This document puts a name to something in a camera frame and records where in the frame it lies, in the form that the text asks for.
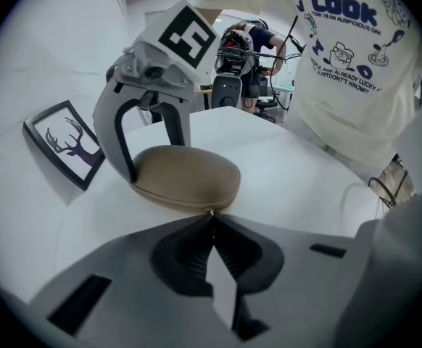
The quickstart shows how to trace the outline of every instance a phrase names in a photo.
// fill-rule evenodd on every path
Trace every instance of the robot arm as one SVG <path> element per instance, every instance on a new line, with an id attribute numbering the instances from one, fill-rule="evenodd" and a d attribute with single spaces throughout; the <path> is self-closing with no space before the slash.
<path id="1" fill-rule="evenodd" d="M 107 71 L 94 113 L 102 151 L 129 183 L 136 169 L 121 121 L 133 107 L 160 113 L 171 144 L 190 146 L 194 83 L 209 76 L 219 37 L 186 0 L 164 12 Z"/>

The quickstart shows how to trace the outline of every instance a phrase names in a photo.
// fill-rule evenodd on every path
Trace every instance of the office chair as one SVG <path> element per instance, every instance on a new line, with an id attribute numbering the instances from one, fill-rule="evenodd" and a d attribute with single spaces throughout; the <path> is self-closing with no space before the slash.
<path id="1" fill-rule="evenodd" d="M 272 123 L 276 123 L 276 119 L 268 115 L 266 111 L 267 108 L 274 108 L 277 107 L 276 97 L 275 95 L 269 96 L 268 94 L 268 79 L 261 77 L 260 78 L 260 98 L 256 101 L 256 108 L 258 110 L 255 112 L 255 116 L 261 117 L 262 119 L 271 121 Z"/>

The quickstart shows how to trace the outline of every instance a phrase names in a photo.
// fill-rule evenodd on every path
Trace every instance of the picture frame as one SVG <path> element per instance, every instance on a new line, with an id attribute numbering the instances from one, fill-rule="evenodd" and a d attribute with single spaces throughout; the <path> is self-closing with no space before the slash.
<path id="1" fill-rule="evenodd" d="M 61 173 L 80 189 L 88 188 L 104 154 L 69 100 L 30 117 L 23 128 Z"/>

